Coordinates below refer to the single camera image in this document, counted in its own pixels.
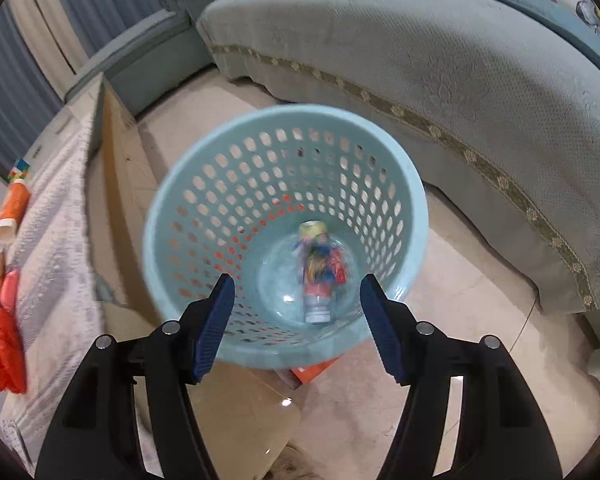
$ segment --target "light blue basket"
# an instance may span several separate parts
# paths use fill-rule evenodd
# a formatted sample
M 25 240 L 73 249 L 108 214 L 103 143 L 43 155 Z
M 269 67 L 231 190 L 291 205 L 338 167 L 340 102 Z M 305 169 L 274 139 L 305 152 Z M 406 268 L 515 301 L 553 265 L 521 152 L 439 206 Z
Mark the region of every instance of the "light blue basket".
M 302 322 L 293 254 L 298 227 L 316 219 L 348 264 L 326 326 Z M 427 229 L 420 177 L 388 133 L 336 108 L 277 106 L 221 126 L 178 161 L 149 211 L 144 275 L 167 320 L 206 298 L 228 272 L 236 299 L 218 358 L 301 367 L 370 336 L 360 280 L 373 272 L 390 299 L 403 297 Z

